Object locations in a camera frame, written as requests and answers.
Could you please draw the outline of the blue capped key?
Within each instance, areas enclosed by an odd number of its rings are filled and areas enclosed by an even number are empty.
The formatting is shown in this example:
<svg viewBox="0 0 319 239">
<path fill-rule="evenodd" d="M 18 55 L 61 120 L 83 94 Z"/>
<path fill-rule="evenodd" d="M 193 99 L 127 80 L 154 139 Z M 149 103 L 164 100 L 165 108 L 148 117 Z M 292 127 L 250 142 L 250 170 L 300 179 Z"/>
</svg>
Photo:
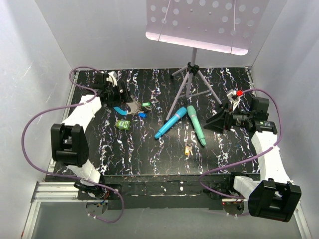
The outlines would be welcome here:
<svg viewBox="0 0 319 239">
<path fill-rule="evenodd" d="M 145 113 L 139 113 L 139 117 L 141 117 L 141 118 L 146 118 L 147 115 L 146 115 Z"/>
</svg>

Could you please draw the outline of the orange capped key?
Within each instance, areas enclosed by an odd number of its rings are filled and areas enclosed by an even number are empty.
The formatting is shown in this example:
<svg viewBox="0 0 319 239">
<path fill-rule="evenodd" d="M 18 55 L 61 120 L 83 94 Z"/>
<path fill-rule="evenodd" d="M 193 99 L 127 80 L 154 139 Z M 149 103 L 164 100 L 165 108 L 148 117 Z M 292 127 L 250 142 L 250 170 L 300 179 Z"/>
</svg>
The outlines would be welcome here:
<svg viewBox="0 0 319 239">
<path fill-rule="evenodd" d="M 185 154 L 186 156 L 193 155 L 193 153 L 192 153 L 192 146 L 191 146 L 191 145 L 186 145 L 186 146 L 185 146 L 184 154 Z"/>
</svg>

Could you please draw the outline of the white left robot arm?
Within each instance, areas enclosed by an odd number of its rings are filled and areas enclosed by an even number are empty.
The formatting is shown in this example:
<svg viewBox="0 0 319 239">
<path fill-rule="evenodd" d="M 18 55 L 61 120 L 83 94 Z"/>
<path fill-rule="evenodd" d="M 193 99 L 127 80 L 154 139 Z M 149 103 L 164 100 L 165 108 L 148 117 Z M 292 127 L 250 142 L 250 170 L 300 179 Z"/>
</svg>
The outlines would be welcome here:
<svg viewBox="0 0 319 239">
<path fill-rule="evenodd" d="M 89 193 L 95 199 L 105 196 L 106 187 L 100 183 L 101 173 L 89 160 L 89 146 L 85 130 L 103 105 L 114 108 L 122 104 L 134 103 L 125 83 L 117 78 L 117 73 L 98 72 L 92 88 L 86 91 L 79 105 L 60 124 L 51 127 L 51 149 L 54 161 L 62 163 L 80 178 L 80 184 L 89 186 Z"/>
</svg>

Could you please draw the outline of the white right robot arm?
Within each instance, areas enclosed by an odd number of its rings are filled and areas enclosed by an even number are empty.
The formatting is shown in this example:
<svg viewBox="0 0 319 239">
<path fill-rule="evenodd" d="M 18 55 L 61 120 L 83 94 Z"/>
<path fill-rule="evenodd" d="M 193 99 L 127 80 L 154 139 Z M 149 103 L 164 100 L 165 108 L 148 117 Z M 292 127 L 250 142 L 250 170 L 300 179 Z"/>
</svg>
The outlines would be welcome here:
<svg viewBox="0 0 319 239">
<path fill-rule="evenodd" d="M 260 181 L 245 173 L 232 172 L 220 186 L 210 186 L 218 194 L 231 198 L 242 196 L 248 201 L 251 216 L 281 222 L 289 222 L 301 198 L 300 186 L 292 184 L 274 144 L 277 128 L 268 120 L 269 99 L 253 97 L 248 112 L 234 112 L 226 105 L 217 114 L 206 120 L 205 129 L 225 133 L 236 126 L 245 128 L 258 154 Z"/>
</svg>

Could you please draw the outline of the green capped key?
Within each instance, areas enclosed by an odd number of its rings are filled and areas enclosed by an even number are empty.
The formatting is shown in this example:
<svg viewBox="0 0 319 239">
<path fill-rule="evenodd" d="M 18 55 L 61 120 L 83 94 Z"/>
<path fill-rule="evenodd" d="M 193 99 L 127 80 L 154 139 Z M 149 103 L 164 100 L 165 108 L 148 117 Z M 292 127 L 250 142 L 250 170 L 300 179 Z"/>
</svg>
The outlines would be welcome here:
<svg viewBox="0 0 319 239">
<path fill-rule="evenodd" d="M 151 105 L 150 102 L 142 103 L 142 106 L 143 106 L 143 107 L 149 107 L 150 105 Z"/>
</svg>

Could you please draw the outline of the green toy microphone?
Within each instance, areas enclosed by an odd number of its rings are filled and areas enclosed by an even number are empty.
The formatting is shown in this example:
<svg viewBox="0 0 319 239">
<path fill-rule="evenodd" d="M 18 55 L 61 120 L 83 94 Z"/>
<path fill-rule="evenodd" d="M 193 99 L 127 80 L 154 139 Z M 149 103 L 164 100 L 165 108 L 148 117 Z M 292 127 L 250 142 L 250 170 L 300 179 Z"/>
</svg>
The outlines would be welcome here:
<svg viewBox="0 0 319 239">
<path fill-rule="evenodd" d="M 189 118 L 191 119 L 192 125 L 194 127 L 195 133 L 197 135 L 197 138 L 198 138 L 200 144 L 202 146 L 206 146 L 205 136 L 204 136 L 204 133 L 202 131 L 201 125 L 199 123 L 199 120 L 197 118 L 197 113 L 196 113 L 195 108 L 192 105 L 190 105 L 186 109 L 187 109 L 187 114 L 188 114 Z"/>
</svg>

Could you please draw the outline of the green monster key tag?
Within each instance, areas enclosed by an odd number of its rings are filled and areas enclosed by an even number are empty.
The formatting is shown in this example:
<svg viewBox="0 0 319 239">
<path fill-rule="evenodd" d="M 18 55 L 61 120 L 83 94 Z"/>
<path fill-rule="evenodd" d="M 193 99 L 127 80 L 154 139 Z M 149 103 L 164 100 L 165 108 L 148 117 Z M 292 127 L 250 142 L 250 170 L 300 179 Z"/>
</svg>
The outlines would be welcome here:
<svg viewBox="0 0 319 239">
<path fill-rule="evenodd" d="M 118 120 L 116 122 L 116 127 L 120 130 L 129 130 L 130 129 L 130 125 L 131 125 L 131 122 L 129 120 L 124 120 L 124 119 L 121 119 L 121 120 Z"/>
</svg>

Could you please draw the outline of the pink perforated music stand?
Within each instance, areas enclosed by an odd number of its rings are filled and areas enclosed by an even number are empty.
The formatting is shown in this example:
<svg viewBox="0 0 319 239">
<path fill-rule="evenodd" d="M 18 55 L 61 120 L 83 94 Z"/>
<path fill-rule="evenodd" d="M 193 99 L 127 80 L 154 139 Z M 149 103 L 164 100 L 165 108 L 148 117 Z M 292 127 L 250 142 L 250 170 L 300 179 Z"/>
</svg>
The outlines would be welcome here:
<svg viewBox="0 0 319 239">
<path fill-rule="evenodd" d="M 247 58 L 268 4 L 267 0 L 148 0 L 146 38 L 192 48 L 182 82 L 189 98 L 198 49 Z"/>
</svg>

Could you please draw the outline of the black table front rail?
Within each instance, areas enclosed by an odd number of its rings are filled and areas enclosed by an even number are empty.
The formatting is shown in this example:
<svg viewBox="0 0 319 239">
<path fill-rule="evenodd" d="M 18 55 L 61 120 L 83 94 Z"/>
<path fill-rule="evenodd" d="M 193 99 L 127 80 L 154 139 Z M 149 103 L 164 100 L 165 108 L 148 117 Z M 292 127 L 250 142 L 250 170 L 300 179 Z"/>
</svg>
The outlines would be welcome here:
<svg viewBox="0 0 319 239">
<path fill-rule="evenodd" d="M 105 175 L 102 179 L 120 192 L 125 209 L 223 209 L 222 197 L 203 188 L 199 175 Z"/>
</svg>

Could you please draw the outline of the aluminium frame left rail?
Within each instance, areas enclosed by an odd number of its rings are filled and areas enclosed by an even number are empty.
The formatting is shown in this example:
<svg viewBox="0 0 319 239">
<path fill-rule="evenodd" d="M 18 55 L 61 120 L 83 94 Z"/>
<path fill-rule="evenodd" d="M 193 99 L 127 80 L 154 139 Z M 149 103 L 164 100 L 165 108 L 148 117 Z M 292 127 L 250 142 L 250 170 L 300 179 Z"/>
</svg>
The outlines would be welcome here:
<svg viewBox="0 0 319 239">
<path fill-rule="evenodd" d="M 66 111 L 67 109 L 71 108 L 71 107 L 74 107 L 74 105 L 69 105 L 67 104 L 66 106 L 60 106 L 60 107 L 55 107 L 55 108 L 50 108 L 50 109 L 47 109 L 47 110 L 44 110 L 44 111 L 41 111 L 39 113 L 37 113 L 35 116 L 33 116 L 25 125 L 25 127 L 23 128 L 23 131 L 22 131 L 22 135 L 21 135 L 21 149 L 22 149 L 22 153 L 27 161 L 27 163 L 33 168 L 35 169 L 36 171 L 39 171 L 41 173 L 44 173 L 44 175 L 49 175 L 49 176 L 53 176 L 53 177 L 60 177 L 60 178 L 69 178 L 72 176 L 70 175 L 62 175 L 62 174 L 55 174 L 53 172 L 50 172 L 47 170 L 44 170 L 44 169 L 41 169 L 40 167 L 38 167 L 37 165 L 35 165 L 28 157 L 27 155 L 27 152 L 26 152 L 26 149 L 25 149 L 25 135 L 26 135 L 26 132 L 28 130 L 28 127 L 32 124 L 32 122 L 38 118 L 38 117 L 41 117 L 43 114 L 46 114 L 46 113 L 49 113 L 49 112 L 53 112 L 53 111 L 58 111 L 58 110 L 64 110 Z M 29 212 L 28 212 L 28 215 L 27 215 L 27 219 L 26 219 L 26 222 L 25 222 L 25 226 L 23 228 L 23 231 L 22 231 L 22 234 L 21 234 L 21 239 L 30 239 L 32 238 L 32 234 L 33 234 L 33 231 L 34 231 L 34 227 L 35 227 L 35 223 L 36 223 L 36 220 L 37 220 L 37 217 L 38 217 L 38 212 L 39 212 L 39 208 L 40 208 L 40 202 L 34 202 L 32 201 L 31 202 L 31 206 L 30 206 L 30 209 L 29 209 Z"/>
</svg>

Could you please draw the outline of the aluminium frame rail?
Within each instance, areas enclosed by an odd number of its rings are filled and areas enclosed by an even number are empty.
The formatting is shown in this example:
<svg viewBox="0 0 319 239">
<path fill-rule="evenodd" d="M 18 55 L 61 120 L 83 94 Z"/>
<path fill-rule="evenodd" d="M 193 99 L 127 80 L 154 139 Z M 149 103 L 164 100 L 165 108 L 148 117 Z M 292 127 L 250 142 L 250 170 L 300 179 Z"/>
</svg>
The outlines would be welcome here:
<svg viewBox="0 0 319 239">
<path fill-rule="evenodd" d="M 49 113 L 49 112 L 53 112 L 53 111 L 58 111 L 58 110 L 64 110 L 66 111 L 67 109 L 71 108 L 71 107 L 74 107 L 74 105 L 69 105 L 67 104 L 66 106 L 60 106 L 60 107 L 55 107 L 55 108 L 50 108 L 50 109 L 47 109 L 47 110 L 44 110 L 44 111 L 41 111 L 39 113 L 37 113 L 35 116 L 33 116 L 25 125 L 25 127 L 23 128 L 23 131 L 22 131 L 22 135 L 21 135 L 21 149 L 22 149 L 22 153 L 27 161 L 27 163 L 33 168 L 35 169 L 36 171 L 39 171 L 41 173 L 44 173 L 44 175 L 49 175 L 49 176 L 53 176 L 53 177 L 60 177 L 60 178 L 69 178 L 72 176 L 70 175 L 62 175 L 62 174 L 55 174 L 53 172 L 50 172 L 47 170 L 44 170 L 44 169 L 41 169 L 40 167 L 38 167 L 37 165 L 35 165 L 28 157 L 27 155 L 27 152 L 26 152 L 26 149 L 25 149 L 25 135 L 26 135 L 26 132 L 28 130 L 28 127 L 32 124 L 32 122 L 38 118 L 38 117 L 41 117 L 43 114 L 46 114 L 46 113 Z M 35 227 L 35 223 L 36 223 L 36 220 L 37 220 L 37 217 L 38 217 L 38 212 L 39 212 L 39 208 L 40 208 L 40 202 L 34 202 L 32 201 L 31 202 L 31 206 L 30 206 L 30 209 L 29 209 L 29 212 L 28 212 L 28 215 L 27 215 L 27 219 L 26 219 L 26 222 L 25 222 L 25 226 L 23 228 L 23 231 L 22 231 L 22 234 L 21 234 L 21 239 L 30 239 L 32 238 L 32 234 L 33 234 L 33 231 L 34 231 L 34 227 Z"/>
<path fill-rule="evenodd" d="M 279 119 L 279 133 L 257 129 L 252 136 L 260 167 L 260 183 L 242 180 L 241 189 L 248 199 L 249 213 L 281 222 L 288 222 L 295 215 L 301 237 L 310 239 L 311 233 L 304 217 L 300 198 L 301 189 L 288 177 L 278 144 L 282 139 L 282 122 L 277 103 L 272 100 Z"/>
</svg>

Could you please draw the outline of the aluminium frame right rail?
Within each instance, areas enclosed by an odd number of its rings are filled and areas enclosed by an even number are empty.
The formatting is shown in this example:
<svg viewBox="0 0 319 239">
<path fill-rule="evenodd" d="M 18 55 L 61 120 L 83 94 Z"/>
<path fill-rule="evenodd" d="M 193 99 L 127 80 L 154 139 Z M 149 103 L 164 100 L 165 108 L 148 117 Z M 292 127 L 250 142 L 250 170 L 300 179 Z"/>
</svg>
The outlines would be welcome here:
<svg viewBox="0 0 319 239">
<path fill-rule="evenodd" d="M 288 222 L 295 215 L 301 237 L 310 239 L 311 233 L 304 217 L 300 198 L 301 189 L 288 177 L 278 144 L 282 139 L 282 122 L 277 103 L 272 100 L 279 119 L 279 133 L 257 129 L 252 136 L 260 167 L 260 183 L 242 180 L 241 189 L 248 199 L 249 213 L 281 222 Z"/>
</svg>

